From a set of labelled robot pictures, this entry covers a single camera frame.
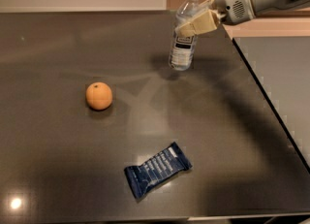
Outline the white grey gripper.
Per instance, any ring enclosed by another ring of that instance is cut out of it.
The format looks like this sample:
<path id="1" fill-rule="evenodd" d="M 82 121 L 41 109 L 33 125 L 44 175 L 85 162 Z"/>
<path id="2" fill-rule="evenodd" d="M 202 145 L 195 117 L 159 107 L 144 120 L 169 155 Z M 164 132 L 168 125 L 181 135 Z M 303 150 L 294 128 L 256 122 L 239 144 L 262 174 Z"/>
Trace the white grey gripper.
<path id="1" fill-rule="evenodd" d="M 226 25 L 237 25 L 255 17 L 252 0 L 205 0 L 200 8 L 206 10 L 190 17 L 178 25 L 175 32 L 179 37 L 192 37 L 214 31 L 218 28 L 220 20 Z"/>

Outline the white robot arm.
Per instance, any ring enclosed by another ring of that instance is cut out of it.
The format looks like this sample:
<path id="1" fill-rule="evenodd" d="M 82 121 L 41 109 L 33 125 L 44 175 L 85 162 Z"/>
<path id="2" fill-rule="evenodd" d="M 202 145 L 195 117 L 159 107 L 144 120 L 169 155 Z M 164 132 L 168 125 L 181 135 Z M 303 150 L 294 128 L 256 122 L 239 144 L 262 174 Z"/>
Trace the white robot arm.
<path id="1" fill-rule="evenodd" d="M 307 8 L 310 0 L 206 0 L 175 28 L 179 37 L 216 30 L 220 24 L 238 25 L 268 12 Z"/>

